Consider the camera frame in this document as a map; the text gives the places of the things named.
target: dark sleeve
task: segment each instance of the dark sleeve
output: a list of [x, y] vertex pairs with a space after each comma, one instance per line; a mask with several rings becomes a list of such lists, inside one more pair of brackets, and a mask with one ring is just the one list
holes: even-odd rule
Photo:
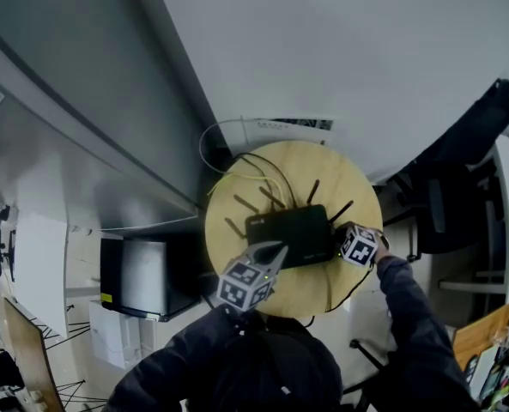
[[234, 317], [219, 306], [188, 325], [130, 370], [103, 410], [181, 411], [179, 402], [191, 396], [200, 373], [233, 336]]
[[397, 257], [385, 257], [378, 265], [378, 276], [391, 312], [397, 352], [370, 388], [383, 401], [376, 409], [392, 410], [392, 405], [407, 401], [421, 408], [478, 410], [445, 326], [433, 315], [410, 265]]

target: wooden tabletop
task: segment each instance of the wooden tabletop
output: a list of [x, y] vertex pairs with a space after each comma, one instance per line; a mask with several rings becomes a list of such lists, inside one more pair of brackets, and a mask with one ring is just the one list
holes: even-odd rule
[[4, 300], [4, 310], [15, 364], [20, 369], [25, 387], [29, 392], [42, 393], [42, 401], [48, 406], [49, 412], [64, 412], [46, 355], [42, 331], [8, 300]]
[[[335, 221], [335, 227], [354, 221], [362, 226], [382, 229], [379, 202], [367, 178], [352, 161], [334, 150], [311, 142], [286, 141], [270, 143], [253, 153], [269, 159], [283, 171], [299, 206], [306, 205], [313, 184], [318, 179], [320, 184], [312, 204], [323, 204], [329, 218], [349, 200], [354, 200], [353, 206]], [[265, 161], [246, 158], [262, 168], [268, 177], [279, 182], [284, 201], [288, 208], [292, 208], [290, 193], [279, 173]], [[256, 168], [243, 160], [238, 160], [228, 172], [260, 175]], [[261, 214], [270, 212], [270, 200], [258, 189], [262, 185], [262, 180], [230, 176], [213, 193], [206, 216], [205, 238], [210, 261], [217, 273], [221, 273], [229, 261], [247, 247], [246, 240], [240, 239], [224, 220], [230, 218], [244, 233], [245, 218], [253, 215], [249, 209], [237, 203], [233, 195], [243, 197]], [[278, 196], [272, 182], [271, 187], [274, 195]], [[327, 263], [282, 270], [277, 277], [276, 292], [260, 304], [258, 310], [286, 318], [320, 314], [340, 304], [366, 273], [367, 269], [348, 264], [339, 257]]]
[[509, 304], [484, 318], [457, 330], [452, 340], [454, 356], [460, 369], [465, 370], [474, 355], [494, 346], [494, 336], [509, 325]]

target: white cable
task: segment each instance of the white cable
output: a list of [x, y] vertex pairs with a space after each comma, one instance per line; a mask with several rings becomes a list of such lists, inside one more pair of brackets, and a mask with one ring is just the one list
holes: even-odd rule
[[249, 148], [251, 146], [251, 141], [248, 140], [248, 133], [246, 132], [245, 121], [242, 120], [241, 124], [243, 125], [243, 133], [245, 134], [246, 147]]
[[214, 127], [219, 127], [222, 124], [227, 124], [229, 122], [241, 122], [243, 124], [243, 131], [245, 132], [245, 139], [248, 141], [248, 138], [246, 137], [246, 129], [245, 129], [245, 121], [261, 121], [261, 120], [268, 120], [268, 119], [262, 119], [262, 118], [254, 118], [254, 119], [243, 119], [242, 117], [239, 119], [226, 119], [222, 120], [221, 122], [217, 122], [216, 124], [212, 124], [209, 128], [207, 128], [205, 131], [203, 131], [203, 134], [201, 137], [199, 137], [199, 155], [201, 156], [201, 159], [203, 160], [204, 164], [209, 167], [212, 171], [216, 171], [220, 174], [226, 174], [225, 171], [222, 171], [221, 169], [218, 169], [216, 167], [213, 167], [208, 163], [208, 161], [204, 158], [203, 155], [203, 139], [206, 136], [206, 133], [208, 133], [210, 130], [212, 130]]
[[159, 323], [157, 322], [154, 325], [155, 325], [155, 343], [153, 344], [153, 348], [157, 348], [159, 346]]
[[[220, 125], [222, 124], [227, 124], [229, 122], [242, 122], [243, 123], [243, 131], [245, 132], [245, 139], [246, 141], [248, 141], [248, 138], [246, 137], [246, 128], [245, 128], [245, 121], [261, 121], [261, 120], [268, 120], [268, 119], [262, 119], [262, 118], [253, 118], [253, 119], [243, 119], [242, 117], [241, 118], [238, 118], [238, 119], [226, 119], [226, 120], [222, 120], [221, 122], [216, 122], [215, 124], [212, 124], [211, 126], [209, 126], [205, 131], [203, 131], [203, 134], [201, 134], [201, 137], [199, 137], [199, 155], [201, 156], [201, 160], [203, 161], [203, 163], [209, 167], [210, 169], [212, 169], [213, 171], [216, 171], [217, 173], [220, 173], [220, 174], [225, 174], [226, 172], [225, 171], [222, 171], [216, 167], [213, 167], [212, 165], [209, 164], [209, 162], [204, 158], [204, 155], [203, 155], [203, 139], [204, 137], [206, 136], [206, 134], [212, 130], [213, 128], [215, 127], [219, 127]], [[169, 223], [174, 223], [176, 221], [184, 221], [184, 220], [190, 220], [190, 219], [193, 219], [193, 218], [197, 218], [197, 216], [192, 216], [192, 217], [188, 217], [188, 218], [182, 218], [180, 220], [173, 220], [173, 221], [162, 221], [160, 223], [154, 223], [154, 224], [148, 224], [146, 226], [130, 226], [130, 227], [109, 227], [107, 229], [94, 229], [96, 231], [100, 231], [100, 232], [105, 232], [105, 231], [110, 231], [110, 230], [135, 230], [135, 229], [149, 229], [151, 227], [157, 227], [157, 226], [160, 226], [160, 225], [163, 225], [163, 224], [169, 224]]]
[[149, 229], [150, 227], [157, 227], [163, 224], [175, 223], [178, 221], [192, 220], [194, 218], [198, 218], [198, 215], [188, 216], [187, 218], [180, 218], [179, 220], [172, 221], [161, 221], [160, 223], [147, 224], [145, 226], [131, 226], [131, 227], [109, 227], [108, 229], [94, 229], [99, 232], [105, 232], [107, 230], [131, 230], [131, 229]]

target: hand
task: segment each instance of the hand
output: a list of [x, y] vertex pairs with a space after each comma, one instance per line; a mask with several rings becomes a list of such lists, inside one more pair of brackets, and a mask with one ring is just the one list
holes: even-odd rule
[[344, 223], [342, 224], [338, 229], [337, 231], [347, 231], [349, 227], [352, 227], [352, 226], [359, 226], [359, 227], [364, 227], [366, 230], [369, 230], [371, 232], [374, 233], [374, 235], [376, 235], [376, 241], [378, 242], [378, 250], [376, 251], [375, 255], [374, 255], [374, 263], [375, 264], [378, 264], [380, 259], [384, 258], [384, 257], [389, 257], [391, 254], [390, 254], [390, 251], [388, 250], [388, 247], [386, 246], [387, 244], [387, 241], [386, 243], [382, 240], [382, 237], [384, 236], [384, 233], [379, 230], [379, 229], [374, 229], [374, 228], [371, 228], [371, 227], [365, 227], [365, 226], [362, 226], [361, 224], [357, 224], [357, 223], [354, 223], [352, 221], [348, 221], [347, 223]]

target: black jacket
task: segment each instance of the black jacket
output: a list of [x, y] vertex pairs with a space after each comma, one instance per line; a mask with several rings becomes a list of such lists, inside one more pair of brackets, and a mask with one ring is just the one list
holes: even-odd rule
[[[379, 411], [478, 410], [410, 266], [386, 257], [378, 275], [398, 350], [367, 385], [371, 403]], [[328, 349], [291, 319], [267, 326], [256, 313], [216, 308], [134, 367], [104, 410], [173, 412], [186, 398], [191, 411], [336, 409], [342, 380]]]

